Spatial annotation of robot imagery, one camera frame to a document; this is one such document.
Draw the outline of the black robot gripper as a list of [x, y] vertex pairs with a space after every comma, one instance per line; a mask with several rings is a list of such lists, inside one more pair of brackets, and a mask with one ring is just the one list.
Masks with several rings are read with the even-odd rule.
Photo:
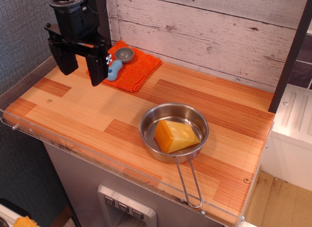
[[98, 32], [99, 20], [87, 8], [88, 0], [48, 0], [57, 22], [47, 23], [48, 44], [64, 75], [78, 69], [76, 55], [86, 59], [92, 86], [108, 77], [111, 57], [107, 41]]

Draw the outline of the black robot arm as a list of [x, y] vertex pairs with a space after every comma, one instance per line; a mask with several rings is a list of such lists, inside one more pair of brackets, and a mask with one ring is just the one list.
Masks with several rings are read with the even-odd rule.
[[64, 75], [78, 69], [77, 55], [86, 59], [92, 86], [108, 77], [111, 35], [107, 0], [49, 0], [57, 23], [47, 23], [50, 51]]

